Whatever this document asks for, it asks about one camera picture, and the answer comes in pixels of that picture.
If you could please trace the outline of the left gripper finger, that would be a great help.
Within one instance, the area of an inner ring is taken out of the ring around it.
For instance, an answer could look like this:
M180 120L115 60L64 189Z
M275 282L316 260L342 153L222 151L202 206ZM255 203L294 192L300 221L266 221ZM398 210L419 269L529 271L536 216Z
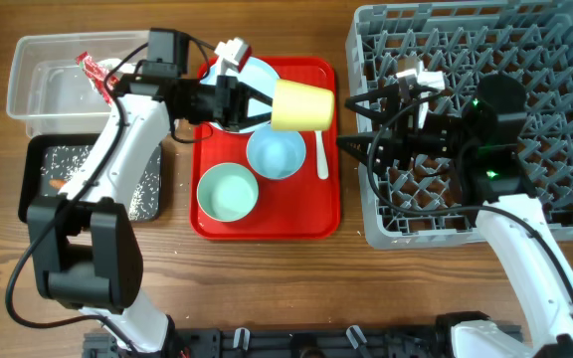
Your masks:
M268 106L273 105L273 99L270 96L245 83L239 83L239 91L241 92L244 100L254 99Z
M236 114L234 116L233 121L231 122L231 131L232 132L253 131L257 126L270 122L271 118L272 118L271 112L266 112L253 116Z

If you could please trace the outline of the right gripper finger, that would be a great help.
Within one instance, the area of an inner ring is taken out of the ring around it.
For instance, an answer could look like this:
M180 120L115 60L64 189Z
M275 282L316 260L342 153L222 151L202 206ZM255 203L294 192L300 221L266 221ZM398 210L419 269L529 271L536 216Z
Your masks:
M400 87L398 84L392 84L351 96L344 106L376 124L384 124L399 112L400 102Z
M368 152L375 138L375 133L358 133L351 135L338 135L335 139L337 147L351 157L366 165ZM394 140L389 133L385 133L376 145L375 166L391 167L395 158L393 156L392 144Z

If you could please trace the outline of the light blue plate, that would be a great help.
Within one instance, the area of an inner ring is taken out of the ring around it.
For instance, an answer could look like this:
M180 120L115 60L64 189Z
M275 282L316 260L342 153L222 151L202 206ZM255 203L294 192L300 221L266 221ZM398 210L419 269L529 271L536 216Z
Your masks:
M203 85L214 86L217 80L217 66L214 64L210 68L209 76L201 80ZM225 72L226 76L235 77L238 79L239 83L244 83L255 90L262 92L263 94L273 98L275 95L276 82L280 78L278 73L271 67L268 63L255 58L250 57L247 63L244 65L241 72L236 72L232 69L227 69ZM248 115L256 116L262 114L271 114L272 107L270 105L264 104L256 99L250 99L248 105ZM216 122L211 123L215 129L224 130L222 126ZM255 130L269 124L268 122L261 122L243 129L238 132L233 132L234 134L247 134L253 133Z

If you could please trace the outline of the yellow plastic cup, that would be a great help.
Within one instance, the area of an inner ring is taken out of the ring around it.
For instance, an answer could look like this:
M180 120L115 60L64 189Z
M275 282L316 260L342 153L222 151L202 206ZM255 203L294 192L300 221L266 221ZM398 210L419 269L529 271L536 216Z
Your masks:
M277 80L271 128L275 131L323 131L334 116L334 93L329 89Z

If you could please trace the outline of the white bowl with rice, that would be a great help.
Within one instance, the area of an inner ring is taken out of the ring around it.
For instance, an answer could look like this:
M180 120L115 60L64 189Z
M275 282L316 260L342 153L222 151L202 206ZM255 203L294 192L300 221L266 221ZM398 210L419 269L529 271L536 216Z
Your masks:
M302 167L306 145L297 131L275 131L264 126L249 138L246 156L252 169L259 175L271 180L283 180Z

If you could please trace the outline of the green bowl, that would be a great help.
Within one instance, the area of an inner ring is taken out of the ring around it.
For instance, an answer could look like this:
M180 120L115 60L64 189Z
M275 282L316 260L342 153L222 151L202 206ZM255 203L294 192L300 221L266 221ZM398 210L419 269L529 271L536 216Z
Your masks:
M196 195L200 209L211 219L231 223L248 216L259 199L254 174L237 163L221 163L200 178Z

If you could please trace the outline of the white tissue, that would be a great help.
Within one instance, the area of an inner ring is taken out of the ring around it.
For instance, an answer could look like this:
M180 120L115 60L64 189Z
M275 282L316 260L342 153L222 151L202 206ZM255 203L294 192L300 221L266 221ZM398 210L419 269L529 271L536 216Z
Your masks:
M117 58L102 60L102 61L99 61L98 64L100 66L102 66L103 68L107 69L108 71L111 71L115 68L117 68L118 71L121 73L131 73L133 71L133 65L132 64L123 64L122 65L121 59L117 59Z

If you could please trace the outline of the red snack wrapper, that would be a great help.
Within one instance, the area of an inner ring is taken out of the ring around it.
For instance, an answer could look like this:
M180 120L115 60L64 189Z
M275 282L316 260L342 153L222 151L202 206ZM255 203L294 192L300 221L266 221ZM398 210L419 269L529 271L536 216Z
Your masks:
M93 60L88 52L83 52L75 58L76 65L84 72L92 83L93 88L102 96L103 100L112 105L112 98L109 92L119 82L116 75L112 75L107 80L109 70Z

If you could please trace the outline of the orange carrot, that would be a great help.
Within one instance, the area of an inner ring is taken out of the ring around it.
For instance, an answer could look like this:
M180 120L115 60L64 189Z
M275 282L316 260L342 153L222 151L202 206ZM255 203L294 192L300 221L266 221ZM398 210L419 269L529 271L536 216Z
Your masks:
M50 179L49 185L56 190L61 190L67 184L66 180L63 179Z

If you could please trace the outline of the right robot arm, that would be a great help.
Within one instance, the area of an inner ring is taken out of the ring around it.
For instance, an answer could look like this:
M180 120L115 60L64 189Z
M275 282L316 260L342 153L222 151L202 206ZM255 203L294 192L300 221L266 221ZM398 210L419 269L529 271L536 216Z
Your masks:
M573 269L547 226L536 189L517 155L526 91L516 79L488 75L460 116L428 113L445 92L414 76L351 96L346 106L375 129L341 135L337 145L374 181L415 154L450 160L457 213L464 213L498 257L528 323L524 344L479 312L438 317L435 357L573 357Z

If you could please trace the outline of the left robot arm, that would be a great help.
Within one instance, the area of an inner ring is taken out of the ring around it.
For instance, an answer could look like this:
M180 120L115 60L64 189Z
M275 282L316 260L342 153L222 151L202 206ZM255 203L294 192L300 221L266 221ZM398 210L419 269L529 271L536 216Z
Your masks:
M39 294L95 320L133 357L180 357L184 347L172 319L153 306L141 287L143 258L128 217L137 184L174 123L215 122L239 131L261 122L248 103L271 98L237 80L251 47L235 38L214 47L208 66L213 84L187 77L188 48L195 38L153 29L130 54L132 72L112 69L103 79L111 110L78 172L54 196L37 196L27 209L30 245L24 262L34 268Z

